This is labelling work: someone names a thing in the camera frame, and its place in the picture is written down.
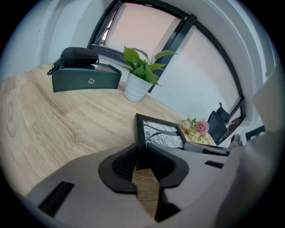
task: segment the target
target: pink flower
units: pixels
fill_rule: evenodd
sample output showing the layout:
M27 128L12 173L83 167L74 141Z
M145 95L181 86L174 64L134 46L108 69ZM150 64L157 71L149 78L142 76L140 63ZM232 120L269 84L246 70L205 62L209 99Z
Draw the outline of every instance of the pink flower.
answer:
M196 124L197 131L200 133L200 135L205 135L209 131L209 124L205 120L200 120Z

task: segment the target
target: window frame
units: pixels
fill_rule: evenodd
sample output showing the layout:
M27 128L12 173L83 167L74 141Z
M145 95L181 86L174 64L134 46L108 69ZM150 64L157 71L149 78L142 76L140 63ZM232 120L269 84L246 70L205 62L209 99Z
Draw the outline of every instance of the window frame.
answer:
M107 7L107 9L104 11L103 15L101 16L99 22L97 23L91 38L89 40L87 48L94 49L99 55L107 56L109 58L112 58L114 60L117 60L119 62L125 63L122 60L123 53L114 49L110 49L104 46L99 45L92 45L92 43L95 41L95 39L98 38L98 35L100 32L105 31L106 27L109 25L109 22L113 20L116 17L116 13L118 12L118 9L120 6L124 3L134 3L134 4L140 4L140 5L146 5L153 8L156 8L158 10L162 10L164 12L167 12L181 20L181 22L176 27L173 34L169 37L167 43L163 47L163 50L171 50L176 52L179 48L180 44L184 40L187 33L190 31L192 26L195 26L203 35L205 35L209 41L215 46L215 48L219 51L220 55L224 59L225 63L227 64L231 75L234 79L238 94L239 94L239 100L236 102L236 104L232 107L232 109L229 111L230 118L238 111L240 108L240 118L242 118L242 121L245 119L245 104L244 104L244 96L242 92L242 88L240 85L240 80L238 78L237 72L235 70L235 67L228 56L227 52L224 50L222 45L219 43L219 41L214 37L214 35L205 27L203 26L198 20L197 17L194 14L187 14L183 10L180 10L176 8L175 6L172 6L168 3L159 1L159 0L113 0L112 3ZM164 63L167 64L171 61L172 55L165 56L163 58L160 58L156 61L156 63ZM160 77L163 74L162 70L157 70L154 72L158 77ZM151 93L155 85L153 85L148 92ZM219 144L223 142L229 135L225 134L224 137L219 141Z

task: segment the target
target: wooden desk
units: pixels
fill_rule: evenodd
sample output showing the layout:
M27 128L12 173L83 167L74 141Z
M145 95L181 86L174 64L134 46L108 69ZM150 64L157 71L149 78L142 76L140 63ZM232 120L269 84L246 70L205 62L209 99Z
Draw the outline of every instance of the wooden desk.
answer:
M150 96L131 102L117 90L53 93L42 65L0 85L0 159L12 187L26 195L72 159L134 143L134 115L179 123L185 117Z

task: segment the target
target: storage box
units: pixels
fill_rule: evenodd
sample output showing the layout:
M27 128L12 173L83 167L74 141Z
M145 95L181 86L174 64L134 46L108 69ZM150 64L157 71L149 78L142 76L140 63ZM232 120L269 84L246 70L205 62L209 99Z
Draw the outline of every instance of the storage box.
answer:
M52 75L53 91L116 89L122 72L106 64L79 65L64 67Z

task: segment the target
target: pothos plant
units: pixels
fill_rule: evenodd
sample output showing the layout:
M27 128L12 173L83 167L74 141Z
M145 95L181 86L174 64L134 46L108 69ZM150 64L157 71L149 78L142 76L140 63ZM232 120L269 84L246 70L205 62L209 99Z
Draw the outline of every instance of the pothos plant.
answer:
M138 52L143 54L146 59L142 60L139 57ZM127 48L125 46L124 48L124 58L121 57L125 63L127 63L130 67L127 66L121 66L122 68L125 68L129 70L133 75L139 77L142 80L145 80L151 84L159 85L157 82L159 80L159 77L153 73L154 70L164 70L162 67L166 66L166 64L161 63L155 63L155 61L163 56L166 55L174 55L177 54L170 50L164 50L159 53L157 53L155 56L152 57L151 61L149 60L148 55L137 48Z

